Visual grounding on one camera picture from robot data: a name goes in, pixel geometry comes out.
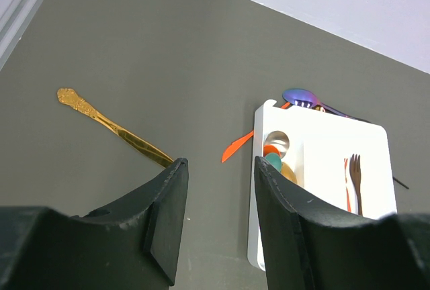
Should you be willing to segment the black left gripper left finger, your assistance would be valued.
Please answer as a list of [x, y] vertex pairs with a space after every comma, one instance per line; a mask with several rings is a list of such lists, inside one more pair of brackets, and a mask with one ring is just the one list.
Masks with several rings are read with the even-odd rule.
[[168, 289], [188, 190], [184, 158], [85, 216], [1, 208], [2, 289]]

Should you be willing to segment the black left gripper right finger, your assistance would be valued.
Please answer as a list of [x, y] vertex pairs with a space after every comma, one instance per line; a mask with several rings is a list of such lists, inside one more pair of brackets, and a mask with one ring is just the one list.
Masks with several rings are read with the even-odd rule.
[[254, 162], [270, 289], [428, 289], [429, 216], [372, 220], [339, 209]]

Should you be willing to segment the gold metal spoon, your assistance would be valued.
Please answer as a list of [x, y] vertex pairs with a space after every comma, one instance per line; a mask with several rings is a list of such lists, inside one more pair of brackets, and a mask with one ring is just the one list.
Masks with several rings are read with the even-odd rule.
[[298, 184], [298, 181], [297, 181], [297, 178], [296, 178], [296, 175], [295, 175], [295, 173], [294, 173], [294, 171], [290, 168], [290, 166], [287, 164], [287, 163], [285, 163], [285, 162], [282, 162], [282, 169], [281, 169], [281, 174], [285, 177], [285, 178], [287, 178], [287, 180], [289, 180], [289, 181], [291, 181], [291, 182], [293, 182], [294, 184]]

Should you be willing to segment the orange plastic fork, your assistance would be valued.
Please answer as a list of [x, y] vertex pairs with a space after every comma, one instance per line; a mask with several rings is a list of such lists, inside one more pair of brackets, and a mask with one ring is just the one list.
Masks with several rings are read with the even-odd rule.
[[348, 158], [344, 158], [344, 177], [345, 177], [345, 189], [346, 189], [346, 198], [347, 198], [347, 211], [349, 213], [352, 212], [351, 210], [351, 202], [349, 198], [349, 190], [348, 190], [348, 178], [347, 178], [347, 165], [348, 165]]

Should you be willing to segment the teal plastic spoon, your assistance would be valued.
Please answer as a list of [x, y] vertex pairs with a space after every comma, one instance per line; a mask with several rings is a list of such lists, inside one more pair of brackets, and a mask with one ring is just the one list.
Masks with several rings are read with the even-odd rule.
[[265, 155], [265, 160], [271, 164], [278, 172], [282, 170], [282, 160], [279, 154], [270, 152]]

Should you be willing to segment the orange plastic spoon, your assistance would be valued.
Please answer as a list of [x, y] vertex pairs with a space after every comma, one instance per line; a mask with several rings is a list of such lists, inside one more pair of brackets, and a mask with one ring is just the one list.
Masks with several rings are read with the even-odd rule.
[[266, 157], [268, 154], [275, 154], [281, 157], [280, 151], [272, 144], [266, 144], [263, 147], [263, 156]]

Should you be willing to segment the white divided utensil tray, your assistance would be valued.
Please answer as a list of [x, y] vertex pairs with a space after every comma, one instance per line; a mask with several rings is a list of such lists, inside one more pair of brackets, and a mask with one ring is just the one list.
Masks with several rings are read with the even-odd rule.
[[[299, 186], [335, 207], [347, 211], [344, 158], [352, 213], [357, 211], [349, 159], [361, 156], [361, 199], [363, 215], [378, 220], [396, 213], [396, 197], [386, 130], [382, 126], [323, 113], [304, 107], [281, 109], [275, 101], [264, 115], [264, 145], [272, 131], [282, 131], [290, 147], [282, 158], [294, 171]], [[262, 156], [253, 139], [253, 156]]]

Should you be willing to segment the orange plastic knife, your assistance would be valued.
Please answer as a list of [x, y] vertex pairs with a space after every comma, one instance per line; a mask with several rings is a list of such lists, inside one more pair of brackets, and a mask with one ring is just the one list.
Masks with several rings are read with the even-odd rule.
[[243, 137], [238, 138], [234, 142], [232, 142], [221, 156], [221, 163], [226, 162], [231, 156], [233, 156], [237, 151], [239, 151], [242, 146], [245, 145], [246, 142], [248, 142], [251, 138], [256, 140], [256, 144], [261, 147], [261, 154], [263, 154], [263, 145], [264, 145], [264, 129], [265, 129], [265, 120], [264, 115], [267, 111], [267, 108], [271, 107], [270, 105], [267, 105], [264, 103], [261, 107], [257, 109], [255, 112], [255, 127], [248, 133], [245, 134]]

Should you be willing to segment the gold metal knife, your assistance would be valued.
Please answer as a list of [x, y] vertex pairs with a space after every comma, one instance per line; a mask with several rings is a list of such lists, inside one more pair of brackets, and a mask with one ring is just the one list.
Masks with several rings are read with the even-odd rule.
[[57, 98], [60, 103], [68, 105], [75, 111], [78, 111], [105, 126], [139, 153], [164, 168], [167, 168], [174, 162], [170, 156], [158, 149], [156, 146], [136, 136], [132, 132], [102, 115], [98, 110], [96, 110], [96, 108], [84, 100], [84, 98], [80, 97], [74, 89], [60, 88], [57, 91]]

